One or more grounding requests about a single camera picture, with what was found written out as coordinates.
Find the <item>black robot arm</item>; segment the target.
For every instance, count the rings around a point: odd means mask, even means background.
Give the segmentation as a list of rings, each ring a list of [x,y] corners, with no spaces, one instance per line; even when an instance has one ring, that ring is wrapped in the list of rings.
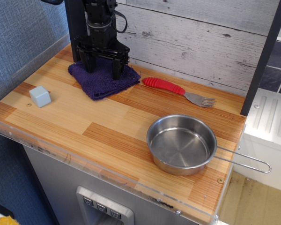
[[[81,61],[91,73],[96,68],[97,58],[111,60],[113,79],[118,80],[129,62],[130,49],[117,39],[118,33],[125,33],[128,23],[122,31],[118,30],[116,16],[127,19],[115,10],[118,6],[115,0],[84,0],[83,5],[90,34],[75,38]]]

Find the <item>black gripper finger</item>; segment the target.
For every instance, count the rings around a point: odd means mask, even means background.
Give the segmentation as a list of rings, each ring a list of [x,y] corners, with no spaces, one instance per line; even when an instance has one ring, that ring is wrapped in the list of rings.
[[[112,72],[113,72],[113,79],[118,80],[121,73],[124,70],[125,60],[124,59],[114,59],[112,61]]]
[[[89,52],[80,51],[79,53],[86,71],[92,73],[96,68],[96,57]]]

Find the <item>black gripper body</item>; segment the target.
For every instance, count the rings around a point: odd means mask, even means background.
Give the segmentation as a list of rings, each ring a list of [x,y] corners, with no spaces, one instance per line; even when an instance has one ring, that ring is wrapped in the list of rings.
[[[124,59],[129,62],[130,49],[117,39],[117,31],[113,26],[105,29],[90,29],[90,34],[77,36],[77,51],[91,53],[95,57],[109,60]]]

